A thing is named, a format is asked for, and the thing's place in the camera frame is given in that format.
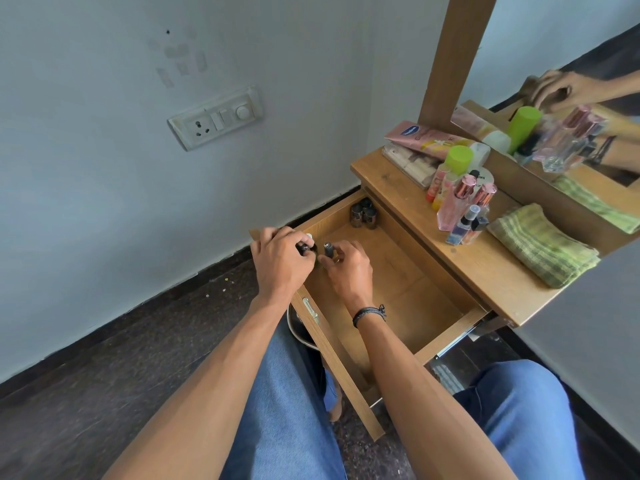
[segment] jeans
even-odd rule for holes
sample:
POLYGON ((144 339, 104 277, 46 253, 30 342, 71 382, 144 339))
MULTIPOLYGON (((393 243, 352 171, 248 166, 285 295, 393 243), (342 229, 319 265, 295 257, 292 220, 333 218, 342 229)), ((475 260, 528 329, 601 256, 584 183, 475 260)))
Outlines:
MULTIPOLYGON (((325 411, 319 354, 282 320, 271 339, 221 479, 343 479, 325 411)), ((535 362, 495 363, 455 395, 520 480, 583 479, 569 401, 535 362)))

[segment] wooden drawer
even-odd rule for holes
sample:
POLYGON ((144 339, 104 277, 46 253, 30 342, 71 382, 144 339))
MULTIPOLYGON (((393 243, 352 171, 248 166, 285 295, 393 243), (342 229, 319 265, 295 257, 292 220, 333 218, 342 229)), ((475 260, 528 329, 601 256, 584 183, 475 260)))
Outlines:
MULTIPOLYGON (((372 195, 363 190, 298 227, 323 242, 359 241, 373 266, 374 302, 387 309, 387 323, 427 363, 486 314, 478 302, 372 195), (378 209, 378 227, 354 228, 351 206, 368 196, 378 209)), ((340 383, 345 395, 377 440, 384 434, 370 409, 380 393, 367 351, 351 317, 319 264, 292 304, 340 383)))

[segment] reflected hand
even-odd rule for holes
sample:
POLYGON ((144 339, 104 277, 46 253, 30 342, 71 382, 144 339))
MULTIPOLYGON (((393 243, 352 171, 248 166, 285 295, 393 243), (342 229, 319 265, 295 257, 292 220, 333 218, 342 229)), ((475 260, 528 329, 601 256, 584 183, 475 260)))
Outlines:
POLYGON ((607 82, 604 80, 592 79, 575 72, 548 70, 542 75, 531 95, 533 105, 540 108, 540 104, 547 96, 560 89, 566 89, 568 96, 563 101, 552 104, 549 107, 550 112, 557 112, 578 104, 589 104, 608 99, 606 94, 607 82))
POLYGON ((322 255, 318 256, 318 261, 327 270, 334 290, 353 317, 361 309, 374 306, 373 268, 358 241, 334 242, 333 248, 340 258, 338 263, 322 255))
POLYGON ((260 233, 260 240, 251 243, 260 289, 258 298, 264 303, 274 303, 286 309, 293 293, 313 271, 316 255, 306 251, 304 256, 300 256, 296 248, 299 242, 309 247, 314 245, 307 234, 291 227, 265 227, 260 233))

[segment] folded cloth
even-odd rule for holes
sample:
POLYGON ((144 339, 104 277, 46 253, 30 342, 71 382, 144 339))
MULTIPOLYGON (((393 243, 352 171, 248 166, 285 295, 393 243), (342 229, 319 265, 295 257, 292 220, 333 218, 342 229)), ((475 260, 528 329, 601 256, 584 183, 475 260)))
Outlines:
POLYGON ((572 239, 532 203, 487 227, 508 250, 551 288, 562 288, 599 263, 598 250, 572 239))
POLYGON ((640 229, 640 217, 622 212, 608 203, 604 203, 599 197, 566 175, 560 175, 556 178, 553 186, 627 234, 633 234, 640 229))

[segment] dark floor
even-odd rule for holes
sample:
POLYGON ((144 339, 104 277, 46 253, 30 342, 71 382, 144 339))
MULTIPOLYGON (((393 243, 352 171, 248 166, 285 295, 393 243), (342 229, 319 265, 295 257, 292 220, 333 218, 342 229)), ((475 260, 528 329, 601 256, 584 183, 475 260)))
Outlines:
MULTIPOLYGON (((257 292, 251 262, 151 313, 0 401, 0 479, 100 478, 162 403, 242 318, 257 292)), ((465 339, 432 361, 450 391, 517 355, 496 335, 465 339)), ((347 404, 335 434, 349 478, 413 478, 384 407, 373 443, 347 404)), ((588 478, 631 474, 577 422, 588 478)))

